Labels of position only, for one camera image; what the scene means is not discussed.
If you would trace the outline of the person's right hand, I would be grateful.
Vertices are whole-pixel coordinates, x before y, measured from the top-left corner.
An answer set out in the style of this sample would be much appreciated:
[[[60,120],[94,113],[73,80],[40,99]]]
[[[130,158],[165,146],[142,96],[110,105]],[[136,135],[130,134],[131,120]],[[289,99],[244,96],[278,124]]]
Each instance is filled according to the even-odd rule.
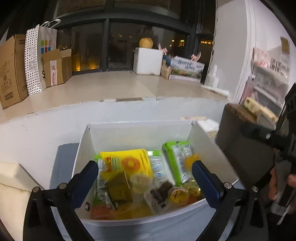
[[[271,172],[271,180],[269,182],[269,198],[273,201],[275,201],[277,199],[277,193],[278,193],[278,189],[277,189],[277,174],[276,174],[276,168],[274,167]],[[292,188],[296,187],[296,175],[295,174],[290,174],[287,177],[287,184],[290,185]],[[295,198],[294,200],[291,202],[291,208],[289,213],[295,213]]]

